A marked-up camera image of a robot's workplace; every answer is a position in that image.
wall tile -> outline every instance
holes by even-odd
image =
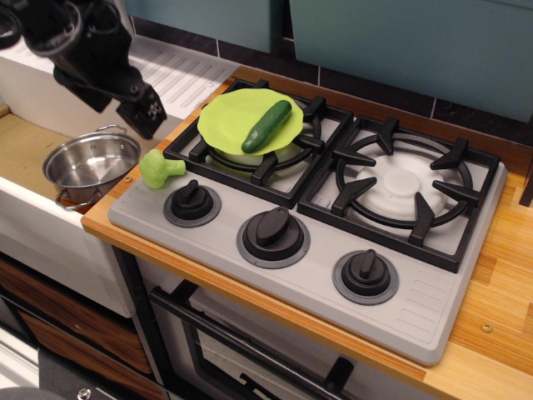
[[[168,27],[166,25],[161,25],[160,23],[147,21],[137,17],[133,17],[132,20],[137,35],[156,39],[165,43],[175,44],[182,48],[190,48],[191,50],[210,54],[212,56],[218,55],[216,39],[182,31],[181,29]]]
[[[283,39],[272,52],[258,52],[227,42],[218,42],[220,56],[249,67],[283,75],[303,82],[318,83],[318,67],[296,60],[294,42]]]
[[[366,100],[399,108],[424,117],[431,116],[431,109],[434,103],[433,97],[409,92],[397,87],[354,77],[326,68],[321,69],[320,84],[325,88],[348,93],[359,98],[365,98]]]
[[[533,147],[533,122],[523,123],[438,100],[433,118]]]

wooden drawer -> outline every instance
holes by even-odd
[[[27,273],[24,266],[0,255],[0,285],[40,313],[46,314],[68,331],[89,340],[142,373],[152,369],[134,327],[112,319],[109,314],[92,307],[89,301],[51,286],[47,279]]]
[[[146,400],[163,399],[162,393],[155,383],[137,375],[132,370],[65,332],[23,311],[19,311],[19,313],[37,340],[52,352],[127,388]]]

teal cabinet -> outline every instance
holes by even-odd
[[[291,0],[296,57],[527,122],[531,0]]]
[[[281,41],[284,0],[126,0],[135,17],[271,52]]]

screw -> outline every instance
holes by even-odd
[[[77,400],[89,400],[91,398],[91,389],[82,389],[77,393]]]
[[[483,332],[485,333],[491,333],[494,330],[489,323],[484,324],[481,329],[483,329]]]

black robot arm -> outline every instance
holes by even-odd
[[[143,138],[167,118],[161,99],[128,60],[132,37],[107,0],[0,0],[0,49],[24,37],[54,63],[58,83],[97,112],[113,98],[117,113]]]

